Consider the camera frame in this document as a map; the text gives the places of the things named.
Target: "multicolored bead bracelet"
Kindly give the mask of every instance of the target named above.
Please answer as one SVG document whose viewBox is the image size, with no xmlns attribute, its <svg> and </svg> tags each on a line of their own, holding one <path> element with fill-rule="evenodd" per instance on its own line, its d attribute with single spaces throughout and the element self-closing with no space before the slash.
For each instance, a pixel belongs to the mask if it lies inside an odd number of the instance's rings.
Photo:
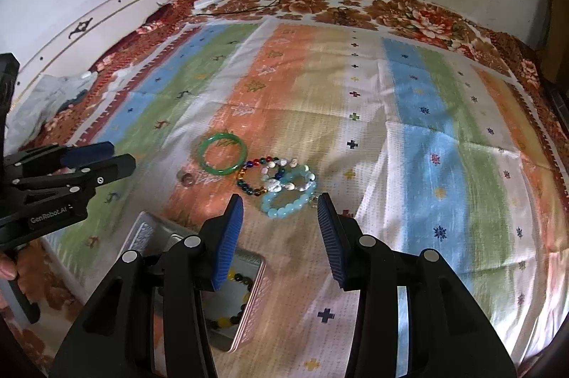
<svg viewBox="0 0 569 378">
<path fill-rule="evenodd" d="M 247 307 L 247 303 L 251 297 L 251 290 L 254 282 L 250 277 L 236 273 L 233 269 L 231 269 L 227 274 L 227 278 L 229 280 L 243 283 L 247 287 L 247 293 L 245 293 L 245 296 L 243 296 L 243 304 L 241 304 L 241 310 L 236 315 L 233 315 L 232 317 L 221 317 L 217 320 L 207 321 L 209 327 L 213 330 L 228 329 L 234 325 L 239 325 L 241 317 L 243 317 L 243 313 L 245 312 L 245 307 Z"/>
<path fill-rule="evenodd" d="M 254 160 L 247 161 L 241 167 L 241 170 L 237 173 L 237 182 L 236 182 L 237 186 L 248 195 L 261 196 L 267 193 L 268 190 L 265 187 L 260 187 L 260 188 L 251 187 L 247 182 L 243 180 L 243 177 L 245 176 L 245 172 L 247 171 L 247 169 L 266 164 L 272 164 L 272 167 L 274 168 L 277 161 L 279 161 L 278 157 L 273 158 L 272 156 L 262 157 L 260 159 L 255 158 Z M 268 169 L 265 166 L 263 166 L 261 172 L 263 174 L 266 174 L 267 170 Z"/>
<path fill-rule="evenodd" d="M 286 172 L 284 175 L 280 176 L 279 179 L 269 179 L 269 181 L 277 180 L 280 184 L 283 184 L 287 189 L 294 190 L 297 189 L 298 191 L 302 191 L 303 193 L 292 203 L 287 203 L 285 206 L 275 209 L 271 207 L 271 201 L 279 194 L 282 187 L 278 187 L 278 190 L 269 191 L 267 194 L 263 196 L 263 203 L 261 205 L 261 210 L 271 218 L 275 219 L 277 217 L 283 218 L 286 217 L 298 210 L 300 210 L 306 203 L 309 202 L 312 195 L 314 195 L 317 187 L 317 183 L 315 182 L 316 176 L 310 172 L 308 166 L 302 165 L 298 167 L 291 167 L 291 171 Z M 296 187 L 292 180 L 296 179 L 297 177 L 304 177 L 307 180 L 306 185 Z M 288 184 L 292 184 L 293 188 L 287 187 Z"/>
<path fill-rule="evenodd" d="M 237 164 L 227 169 L 212 168 L 210 165 L 208 165 L 208 163 L 206 162 L 206 158 L 204 157 L 204 154 L 206 154 L 206 150 L 208 149 L 208 147 L 213 142 L 221 139 L 228 139 L 232 143 L 236 143 L 237 145 L 239 145 L 241 148 L 241 155 L 239 157 Z M 243 140 L 241 140 L 239 137 L 237 137 L 234 133 L 231 132 L 218 132 L 217 134 L 208 137 L 200 144 L 200 147 L 197 151 L 197 160 L 200 163 L 201 168 L 206 172 L 213 174 L 214 176 L 226 176 L 227 174 L 231 174 L 233 171 L 238 170 L 239 167 L 245 161 L 245 158 L 247 158 L 247 146 L 245 145 Z"/>
</svg>

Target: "orange stripe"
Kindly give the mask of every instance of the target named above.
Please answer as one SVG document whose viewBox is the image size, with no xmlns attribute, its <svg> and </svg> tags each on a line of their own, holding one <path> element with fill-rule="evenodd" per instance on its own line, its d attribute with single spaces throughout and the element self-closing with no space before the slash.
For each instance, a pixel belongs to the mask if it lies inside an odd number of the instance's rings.
<svg viewBox="0 0 569 378">
<path fill-rule="evenodd" d="M 278 26 L 261 47 L 249 72 L 235 85 L 226 103 L 212 118 L 204 137 L 227 130 L 245 142 L 249 159 L 276 154 L 268 148 L 273 144 L 274 132 L 279 128 L 292 86 L 302 73 L 304 59 L 315 38 L 315 30 L 314 27 L 302 25 Z M 294 46 L 289 45 L 291 41 L 294 41 Z M 259 75 L 258 70 L 264 66 L 268 69 L 275 66 L 277 70 Z M 233 108 L 240 104 L 254 107 L 255 112 L 243 116 L 234 115 Z M 228 154 L 235 150 L 235 147 L 212 147 L 208 150 L 206 160 L 211 165 L 223 168 L 228 163 Z M 200 167 L 194 158 L 190 158 L 185 169 L 195 176 L 200 173 Z M 245 181 L 254 188 L 258 187 L 259 176 L 258 172 L 248 173 Z M 164 208 L 164 214 L 180 224 L 191 220 L 201 225 L 207 218 L 222 214 L 231 194 L 236 192 L 235 174 L 190 188 L 177 185 Z"/>
<path fill-rule="evenodd" d="M 533 191 L 545 248 L 548 252 L 563 249 L 568 242 L 567 222 L 553 172 L 549 168 L 539 137 L 506 83 L 480 70 L 478 74 L 506 120 L 511 138 L 521 152 L 522 167 Z"/>
</svg>

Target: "green jade bangle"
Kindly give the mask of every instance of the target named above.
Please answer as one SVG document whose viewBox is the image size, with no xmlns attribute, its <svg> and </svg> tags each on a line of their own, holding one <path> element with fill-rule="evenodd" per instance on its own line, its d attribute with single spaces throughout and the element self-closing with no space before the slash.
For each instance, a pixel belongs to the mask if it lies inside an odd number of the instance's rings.
<svg viewBox="0 0 569 378">
<path fill-rule="evenodd" d="M 239 146 L 241 148 L 241 156 L 240 156 L 237 164 L 235 164 L 235 166 L 231 166 L 230 168 L 227 168 L 227 169 L 212 168 L 211 166 L 209 166 L 206 163 L 206 159 L 204 158 L 204 154 L 206 154 L 206 150 L 208 149 L 208 147 L 213 142 L 217 142 L 217 140 L 221 140 L 221 139 L 228 139 L 228 140 L 231 140 L 232 142 L 236 142 L 237 144 L 239 144 Z M 213 174 L 214 176 L 226 176 L 227 174 L 231 174 L 232 172 L 238 170 L 241 166 L 243 166 L 243 163 L 245 162 L 246 158 L 247 158 L 247 146 L 245 145 L 243 140 L 241 140 L 235 134 L 229 133 L 229 132 L 218 132 L 217 134 L 214 134 L 211 137 L 208 137 L 206 140 L 204 140 L 200 144 L 200 148 L 197 151 L 197 160 L 199 161 L 201 168 L 204 171 L 209 172 L 210 174 Z"/>
</svg>

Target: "cloth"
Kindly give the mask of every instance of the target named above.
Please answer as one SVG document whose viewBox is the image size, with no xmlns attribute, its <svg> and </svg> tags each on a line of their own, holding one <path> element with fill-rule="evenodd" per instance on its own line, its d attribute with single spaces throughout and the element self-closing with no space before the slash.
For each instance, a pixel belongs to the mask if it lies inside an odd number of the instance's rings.
<svg viewBox="0 0 569 378">
<path fill-rule="evenodd" d="M 16 153 L 21 146 L 35 139 L 42 126 L 58 112 L 80 102 L 96 78 L 97 73 L 91 72 L 74 77 L 42 76 L 28 98 L 8 113 L 5 154 Z"/>
<path fill-rule="evenodd" d="M 86 221 L 46 237 L 75 293 L 85 300 L 95 289 L 141 210 L 193 228 L 223 211 L 239 191 L 234 178 L 200 170 L 195 149 L 205 136 L 230 131 L 250 158 L 309 164 L 318 191 L 392 249 L 439 250 L 514 362 L 533 356 L 569 310 L 568 206 L 559 152 L 528 91 L 466 22 L 470 40 L 454 43 L 437 38 L 414 10 L 425 33 L 405 37 L 366 20 L 373 26 L 325 23 L 319 13 L 202 24 L 184 15 L 176 26 L 157 18 L 137 33 L 151 42 L 159 30 L 157 44 L 131 36 L 97 64 L 86 99 L 37 140 L 108 140 L 137 159 L 132 177 L 99 189 Z M 491 50 L 475 58 L 480 43 Z M 481 64 L 489 61 L 491 68 Z M 216 148 L 208 160 L 226 155 Z M 184 187 L 180 172 L 194 184 Z M 219 375 L 343 376 L 358 293 L 332 279 L 315 209 L 270 220 L 259 199 L 244 200 L 239 245 L 266 258 L 276 283 L 253 342 L 232 354 L 214 351 Z M 327 322 L 318 315 L 325 309 L 334 314 Z M 161 344 L 158 333 L 158 354 Z"/>
</svg>

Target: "bedsheet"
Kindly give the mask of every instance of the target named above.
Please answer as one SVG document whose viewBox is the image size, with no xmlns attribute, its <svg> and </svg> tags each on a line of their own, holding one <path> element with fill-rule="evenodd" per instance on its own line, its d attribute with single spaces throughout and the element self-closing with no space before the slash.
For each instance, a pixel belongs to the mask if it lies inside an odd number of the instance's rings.
<svg viewBox="0 0 569 378">
<path fill-rule="evenodd" d="M 569 310 L 569 206 L 564 134 L 531 61 L 506 62 L 503 36 L 412 0 L 284 0 L 263 13 L 252 3 L 263 2 L 225 0 L 212 10 L 245 12 L 215 18 L 184 0 L 165 7 L 98 61 L 90 92 L 34 141 L 109 140 L 137 159 L 132 177 L 98 191 L 86 221 L 44 240 L 73 294 L 58 282 L 57 303 L 47 283 L 40 323 L 12 323 L 36 363 L 49 368 L 141 210 L 196 228 L 239 191 L 195 160 L 218 131 L 244 139 L 251 158 L 309 164 L 318 191 L 392 249 L 439 250 L 514 362 L 539 353 Z M 208 159 L 223 162 L 228 148 Z M 259 199 L 244 200 L 239 245 L 266 258 L 275 283 L 253 343 L 214 352 L 219 375 L 342 377 L 358 293 L 332 279 L 316 210 L 271 220 Z M 405 373 L 403 293 L 400 307 Z M 160 331 L 155 346 L 160 357 Z"/>
</svg>

